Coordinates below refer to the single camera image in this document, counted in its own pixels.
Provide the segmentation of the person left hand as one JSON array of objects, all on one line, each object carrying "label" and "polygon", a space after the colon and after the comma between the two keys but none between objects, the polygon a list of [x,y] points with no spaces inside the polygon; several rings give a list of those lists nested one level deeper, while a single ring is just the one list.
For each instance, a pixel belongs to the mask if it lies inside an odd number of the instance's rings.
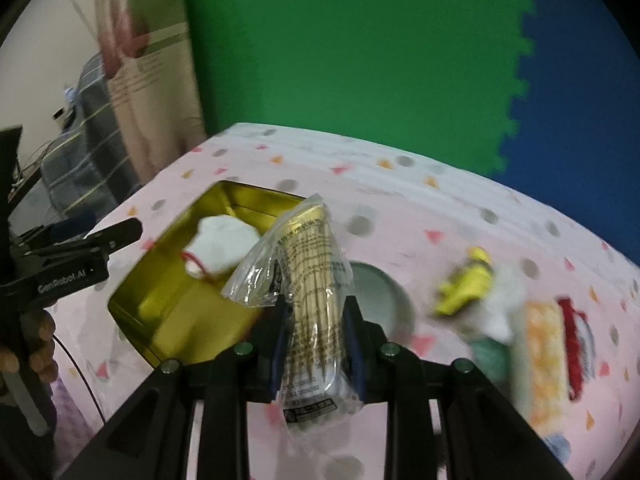
[{"label": "person left hand", "polygon": [[[20,370],[20,359],[8,346],[11,330],[16,330],[16,325],[1,324],[1,370],[17,373]],[[54,319],[47,310],[31,310],[21,317],[21,330],[28,348],[32,350],[29,356],[30,369],[43,384],[54,382],[58,378],[58,363],[54,359]]]}]

